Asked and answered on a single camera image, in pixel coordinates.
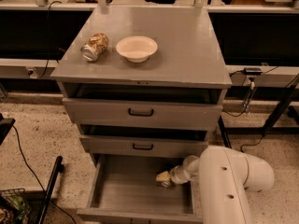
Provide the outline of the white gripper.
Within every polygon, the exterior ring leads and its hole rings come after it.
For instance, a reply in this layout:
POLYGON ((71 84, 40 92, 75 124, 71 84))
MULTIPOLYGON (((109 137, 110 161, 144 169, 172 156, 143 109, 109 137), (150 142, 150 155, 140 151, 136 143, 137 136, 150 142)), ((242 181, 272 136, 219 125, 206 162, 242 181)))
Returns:
POLYGON ((168 171, 164 171, 156 175, 157 182, 168 182, 170 180, 175 184, 184 184, 190 181, 190 175, 180 165, 172 168, 170 174, 168 171))

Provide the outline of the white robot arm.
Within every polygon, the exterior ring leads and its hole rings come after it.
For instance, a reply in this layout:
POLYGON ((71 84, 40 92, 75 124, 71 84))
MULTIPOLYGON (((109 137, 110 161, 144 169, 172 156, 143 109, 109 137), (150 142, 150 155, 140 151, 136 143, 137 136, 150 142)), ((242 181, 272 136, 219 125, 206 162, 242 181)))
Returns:
POLYGON ((201 155, 190 155, 168 171, 156 175, 164 187, 198 181, 203 224, 254 224, 249 191, 274 186, 271 165, 256 156, 228 147, 209 146, 201 155))

